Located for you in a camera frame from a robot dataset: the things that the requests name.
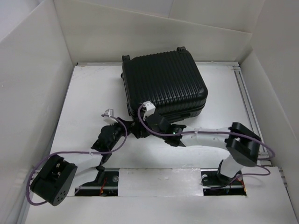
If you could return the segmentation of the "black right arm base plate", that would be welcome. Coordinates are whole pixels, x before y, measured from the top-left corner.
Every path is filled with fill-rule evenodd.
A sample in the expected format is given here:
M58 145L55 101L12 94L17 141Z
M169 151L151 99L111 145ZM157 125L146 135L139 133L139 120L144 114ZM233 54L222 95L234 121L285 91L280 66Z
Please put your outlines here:
M204 196L246 196L245 184L242 178L219 178L217 169L201 170L201 186Z

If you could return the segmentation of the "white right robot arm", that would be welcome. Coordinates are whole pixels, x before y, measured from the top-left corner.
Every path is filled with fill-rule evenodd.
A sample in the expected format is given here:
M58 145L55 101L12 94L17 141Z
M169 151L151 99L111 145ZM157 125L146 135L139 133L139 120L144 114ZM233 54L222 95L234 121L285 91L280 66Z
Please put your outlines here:
M173 147L205 146L224 149L229 156L217 169L217 181L228 184L244 167L255 167L261 139L241 123L220 129L194 128L170 123L150 101L140 105L137 116L143 127Z

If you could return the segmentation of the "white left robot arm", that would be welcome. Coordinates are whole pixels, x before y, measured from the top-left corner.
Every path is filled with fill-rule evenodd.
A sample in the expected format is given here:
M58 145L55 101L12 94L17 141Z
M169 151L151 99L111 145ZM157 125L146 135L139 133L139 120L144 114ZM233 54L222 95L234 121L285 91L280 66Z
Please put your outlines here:
M102 127L98 139L91 147L92 151L61 151L48 155L42 159L29 175L26 185L26 199L33 206L49 203L59 205L67 196L76 174L92 169L88 180L99 185L104 181L105 169L101 166L111 154L118 150L115 147L120 138L126 139L130 134L137 138L143 137L147 114L139 108L135 121L125 121L113 116L112 110L102 115L111 124ZM76 162L66 160L64 154L74 154Z

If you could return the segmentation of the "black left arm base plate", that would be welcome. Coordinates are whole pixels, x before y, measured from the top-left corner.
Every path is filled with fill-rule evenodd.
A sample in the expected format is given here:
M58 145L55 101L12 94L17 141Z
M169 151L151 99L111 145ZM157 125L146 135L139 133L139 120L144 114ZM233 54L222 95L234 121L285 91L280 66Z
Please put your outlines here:
M96 179L75 189L75 196L118 196L119 169L99 172Z

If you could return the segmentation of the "black ribbed hard-shell suitcase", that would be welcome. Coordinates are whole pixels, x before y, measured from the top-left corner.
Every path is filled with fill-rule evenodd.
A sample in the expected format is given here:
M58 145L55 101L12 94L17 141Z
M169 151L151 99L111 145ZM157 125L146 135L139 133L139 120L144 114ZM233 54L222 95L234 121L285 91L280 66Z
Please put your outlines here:
M198 116L205 107L208 89L191 53L185 47L174 51L122 56L122 74L128 114L146 101L169 122Z

